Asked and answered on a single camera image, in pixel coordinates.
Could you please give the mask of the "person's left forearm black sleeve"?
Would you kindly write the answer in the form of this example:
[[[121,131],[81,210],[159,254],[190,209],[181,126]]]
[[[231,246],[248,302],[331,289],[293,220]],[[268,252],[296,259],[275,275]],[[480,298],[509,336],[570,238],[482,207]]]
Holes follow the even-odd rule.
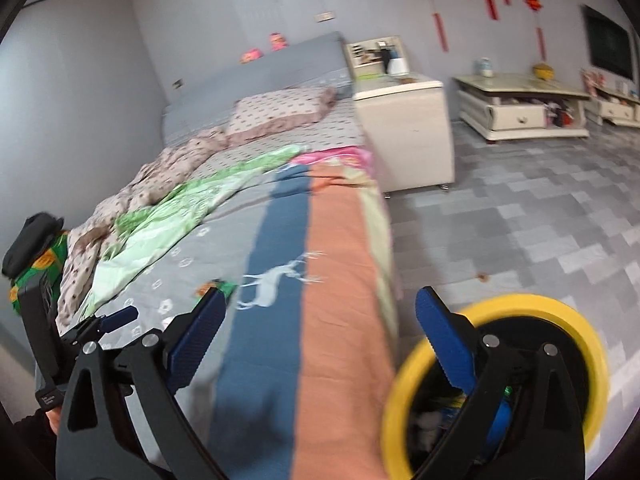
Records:
[[[42,408],[18,422],[1,408],[2,479],[54,479],[57,443],[58,435]]]

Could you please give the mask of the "person's left hand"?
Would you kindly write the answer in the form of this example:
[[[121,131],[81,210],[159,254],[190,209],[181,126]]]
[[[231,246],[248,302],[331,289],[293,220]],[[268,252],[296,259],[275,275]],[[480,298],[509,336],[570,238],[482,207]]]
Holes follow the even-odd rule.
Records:
[[[58,434],[58,430],[60,429],[62,408],[57,406],[56,408],[52,408],[52,410],[47,411],[46,413],[51,430],[54,434]]]

